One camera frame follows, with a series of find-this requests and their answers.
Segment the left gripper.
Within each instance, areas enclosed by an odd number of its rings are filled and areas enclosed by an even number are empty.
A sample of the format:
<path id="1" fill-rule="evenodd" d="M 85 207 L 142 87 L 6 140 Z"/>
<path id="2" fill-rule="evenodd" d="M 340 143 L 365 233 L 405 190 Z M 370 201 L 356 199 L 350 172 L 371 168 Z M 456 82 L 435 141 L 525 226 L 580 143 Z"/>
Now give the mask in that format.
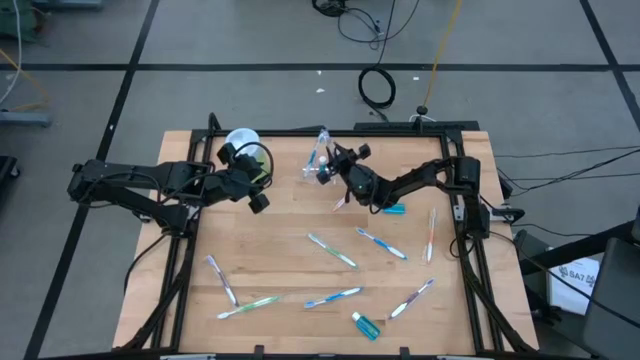
<path id="1" fill-rule="evenodd" d="M 254 214 L 265 210 L 270 202 L 262 192 L 264 185 L 253 180 L 263 174 L 263 163 L 248 155 L 236 157 L 236 148 L 226 142 L 217 152 L 217 157 L 227 169 L 208 174 L 203 180 L 202 201 L 218 203 L 224 200 L 238 202 L 249 196 L 249 207 Z"/>

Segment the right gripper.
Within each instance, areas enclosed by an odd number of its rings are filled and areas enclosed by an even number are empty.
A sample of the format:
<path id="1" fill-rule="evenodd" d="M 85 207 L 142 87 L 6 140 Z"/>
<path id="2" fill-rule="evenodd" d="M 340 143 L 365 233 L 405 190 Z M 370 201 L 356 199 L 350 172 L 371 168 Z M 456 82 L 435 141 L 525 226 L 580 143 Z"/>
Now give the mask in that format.
<path id="1" fill-rule="evenodd" d="M 327 184 L 333 176 L 339 175 L 347 186 L 347 194 L 353 195 L 361 206 L 372 206 L 376 192 L 376 174 L 365 165 L 358 164 L 371 155 L 367 143 L 361 145 L 358 151 L 347 149 L 335 144 L 332 150 L 339 154 L 331 159 L 329 171 L 323 170 L 316 174 L 321 185 Z"/>

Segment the green toothbrush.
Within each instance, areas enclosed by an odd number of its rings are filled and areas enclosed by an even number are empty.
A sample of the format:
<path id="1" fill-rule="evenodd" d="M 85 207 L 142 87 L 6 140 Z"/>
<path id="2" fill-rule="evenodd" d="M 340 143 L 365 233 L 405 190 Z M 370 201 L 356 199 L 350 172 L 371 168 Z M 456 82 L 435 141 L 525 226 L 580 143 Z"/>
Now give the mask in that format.
<path id="1" fill-rule="evenodd" d="M 239 307 L 237 307 L 234 310 L 231 311 L 227 311 L 227 312 L 223 312 L 223 313 L 219 313 L 216 318 L 217 319 L 227 319 L 228 317 L 232 316 L 232 315 L 236 315 L 239 313 L 245 313 L 247 311 L 251 311 L 254 310 L 256 308 L 262 307 L 262 306 L 266 306 L 272 303 L 276 303 L 278 301 L 281 300 L 281 296 L 271 296 L 271 297 L 266 297 L 260 300 L 257 300 L 255 302 L 249 303 L 249 304 L 245 304 L 245 305 L 241 305 Z"/>
<path id="2" fill-rule="evenodd" d="M 332 248 L 327 243 L 325 243 L 323 240 L 318 238 L 316 235 L 309 233 L 309 234 L 307 234 L 307 236 L 312 242 L 314 242 L 315 244 L 317 244 L 320 247 L 322 247 L 326 252 L 330 253 L 334 257 L 340 259 L 342 262 L 347 264 L 350 268 L 356 269 L 356 270 L 359 269 L 358 265 L 352 259 L 350 259 L 346 255 L 344 255 L 340 251 Z"/>

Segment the blue toothbrush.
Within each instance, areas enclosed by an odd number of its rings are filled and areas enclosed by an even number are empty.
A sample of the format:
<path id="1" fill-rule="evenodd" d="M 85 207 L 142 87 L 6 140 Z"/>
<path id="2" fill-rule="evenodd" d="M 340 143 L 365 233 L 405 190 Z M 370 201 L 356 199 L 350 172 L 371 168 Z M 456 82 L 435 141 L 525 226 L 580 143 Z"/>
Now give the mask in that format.
<path id="1" fill-rule="evenodd" d="M 375 237 L 371 234 L 369 234 L 368 232 L 366 232 L 364 229 L 357 227 L 356 228 L 356 232 L 370 240 L 372 240 L 374 243 L 376 243 L 378 246 L 384 248 L 387 252 L 393 254 L 394 256 L 402 259 L 402 260 L 407 260 L 408 257 L 401 252 L 400 250 L 398 250 L 397 248 L 393 247 L 392 245 L 384 242 L 383 240 L 381 240 L 378 237 Z"/>
<path id="2" fill-rule="evenodd" d="M 362 290 L 363 290 L 363 287 L 355 287 L 355 288 L 343 290 L 343 291 L 341 291 L 339 293 L 332 294 L 332 295 L 323 297 L 323 298 L 318 299 L 318 300 L 308 301 L 308 302 L 306 302 L 304 304 L 304 308 L 305 309 L 311 309 L 311 308 L 317 307 L 319 305 L 323 305 L 323 304 L 330 303 L 330 302 L 333 302 L 333 301 L 336 301 L 336 300 L 339 300 L 339 299 L 342 299 L 342 298 L 346 298 L 346 297 L 352 296 L 354 294 L 357 294 L 357 293 L 361 292 Z"/>

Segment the purple toothbrush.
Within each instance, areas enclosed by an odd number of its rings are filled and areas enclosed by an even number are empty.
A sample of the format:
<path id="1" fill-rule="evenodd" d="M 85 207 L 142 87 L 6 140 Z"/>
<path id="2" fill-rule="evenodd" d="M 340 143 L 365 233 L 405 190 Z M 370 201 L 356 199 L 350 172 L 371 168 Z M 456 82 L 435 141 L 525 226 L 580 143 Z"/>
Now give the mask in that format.
<path id="1" fill-rule="evenodd" d="M 429 289 L 435 283 L 435 278 L 427 280 L 420 288 L 411 293 L 401 304 L 399 304 L 388 316 L 389 320 L 397 318 L 402 312 L 404 312 L 415 300 Z"/>
<path id="2" fill-rule="evenodd" d="M 234 308 L 237 308 L 239 306 L 239 302 L 237 297 L 235 296 L 224 272 L 221 270 L 221 268 L 219 267 L 218 263 L 216 262 L 215 258 L 212 255 L 207 255 L 206 256 L 206 260 L 209 263 L 209 265 L 214 269 L 214 272 L 216 273 L 216 275 L 218 276 L 218 278 L 220 279 L 220 281 L 222 282 L 222 286 L 227 294 L 227 296 L 230 299 L 230 302 L 232 304 L 232 306 Z"/>

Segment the green disinfecting wipes canister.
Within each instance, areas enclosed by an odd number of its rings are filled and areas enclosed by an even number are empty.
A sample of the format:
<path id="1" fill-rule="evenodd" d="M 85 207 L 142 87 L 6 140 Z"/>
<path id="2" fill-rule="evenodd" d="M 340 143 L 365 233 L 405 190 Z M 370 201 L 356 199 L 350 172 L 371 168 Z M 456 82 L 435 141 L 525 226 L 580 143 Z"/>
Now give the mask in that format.
<path id="1" fill-rule="evenodd" d="M 263 185 L 271 183 L 271 163 L 264 146 L 256 131 L 250 128 L 237 128 L 231 131 L 225 138 L 226 143 L 231 143 L 242 155 L 248 155 L 261 164 L 262 173 L 256 176 L 252 182 Z"/>

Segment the grey metal base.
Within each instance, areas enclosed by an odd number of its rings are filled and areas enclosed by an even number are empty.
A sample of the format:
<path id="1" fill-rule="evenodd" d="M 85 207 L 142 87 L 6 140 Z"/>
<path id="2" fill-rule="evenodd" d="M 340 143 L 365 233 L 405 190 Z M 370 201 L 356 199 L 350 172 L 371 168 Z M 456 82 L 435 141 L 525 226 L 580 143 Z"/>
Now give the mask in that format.
<path id="1" fill-rule="evenodd" d="M 46 113 L 0 111 L 0 125 L 47 128 L 51 125 L 51 120 Z"/>

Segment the black caster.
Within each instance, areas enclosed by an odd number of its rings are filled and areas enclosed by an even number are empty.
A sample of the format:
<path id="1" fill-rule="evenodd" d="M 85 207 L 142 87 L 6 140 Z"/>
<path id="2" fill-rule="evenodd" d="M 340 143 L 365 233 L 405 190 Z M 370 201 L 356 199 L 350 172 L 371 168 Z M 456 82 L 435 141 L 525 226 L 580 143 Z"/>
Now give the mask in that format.
<path id="1" fill-rule="evenodd" d="M 18 160 L 15 157 L 0 155 L 0 198 L 9 191 L 13 180 L 20 174 Z"/>

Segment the black metal bar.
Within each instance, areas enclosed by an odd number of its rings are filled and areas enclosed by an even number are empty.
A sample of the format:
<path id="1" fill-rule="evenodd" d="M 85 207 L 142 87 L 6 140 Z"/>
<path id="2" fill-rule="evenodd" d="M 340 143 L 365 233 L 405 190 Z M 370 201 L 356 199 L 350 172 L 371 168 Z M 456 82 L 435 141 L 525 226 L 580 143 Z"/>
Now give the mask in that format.
<path id="1" fill-rule="evenodd" d="M 640 220 L 633 220 L 613 228 L 604 230 L 583 239 L 562 245 L 534 255 L 531 260 L 520 261 L 523 275 L 530 275 L 541 271 L 541 267 L 554 268 L 577 259 L 603 253 L 610 239 L 619 239 L 629 243 L 640 244 Z"/>

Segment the white cardboard box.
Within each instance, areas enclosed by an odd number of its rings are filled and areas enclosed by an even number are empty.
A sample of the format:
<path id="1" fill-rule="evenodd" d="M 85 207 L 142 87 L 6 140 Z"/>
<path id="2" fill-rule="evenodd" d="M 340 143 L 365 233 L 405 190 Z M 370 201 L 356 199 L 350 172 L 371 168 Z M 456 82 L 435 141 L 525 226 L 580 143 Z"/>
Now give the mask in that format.
<path id="1" fill-rule="evenodd" d="M 547 276 L 547 296 L 551 306 L 566 312 L 585 315 L 589 300 L 558 278 L 591 296 L 598 277 L 600 263 L 591 258 L 582 258 L 551 268 L 555 276 Z"/>

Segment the green bag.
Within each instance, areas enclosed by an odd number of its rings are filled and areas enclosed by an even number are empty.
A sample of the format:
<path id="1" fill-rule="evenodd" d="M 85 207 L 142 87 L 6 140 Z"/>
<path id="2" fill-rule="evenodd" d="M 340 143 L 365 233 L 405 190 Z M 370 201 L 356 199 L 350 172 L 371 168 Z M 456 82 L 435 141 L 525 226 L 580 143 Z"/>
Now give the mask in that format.
<path id="1" fill-rule="evenodd" d="M 0 0 L 0 38 L 21 36 L 26 42 L 36 42 L 38 21 L 32 0 Z"/>

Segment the black metal table frame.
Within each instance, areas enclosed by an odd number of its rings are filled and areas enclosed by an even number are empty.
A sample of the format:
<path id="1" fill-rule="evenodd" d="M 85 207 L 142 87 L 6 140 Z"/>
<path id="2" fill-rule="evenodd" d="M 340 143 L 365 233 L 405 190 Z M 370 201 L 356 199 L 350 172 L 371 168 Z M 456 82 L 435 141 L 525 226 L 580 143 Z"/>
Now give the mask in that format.
<path id="1" fill-rule="evenodd" d="M 187 293 L 169 308 L 159 341 L 163 350 L 207 353 L 217 359 L 259 355 L 267 359 L 389 359 L 404 354 L 472 355 L 491 351 L 495 328 L 482 304 L 464 285 L 449 254 L 455 232 L 449 199 L 425 188 L 405 198 L 407 212 L 372 215 L 351 202 L 333 212 L 341 183 L 319 185 L 301 172 L 314 146 L 311 130 L 264 130 L 262 141 L 276 162 L 269 207 L 253 214 L 245 202 L 205 209 L 194 243 Z M 437 209 L 432 259 L 424 260 L 429 219 Z M 403 252 L 402 260 L 358 234 L 356 228 Z M 352 259 L 352 269 L 312 242 L 314 234 Z M 281 296 L 245 313 L 234 310 L 222 282 L 206 260 L 212 255 L 239 306 Z M 397 318 L 389 314 L 427 280 L 435 283 Z M 305 309 L 308 301 L 363 287 L 352 296 Z M 359 312 L 375 323 L 371 341 L 352 320 Z"/>

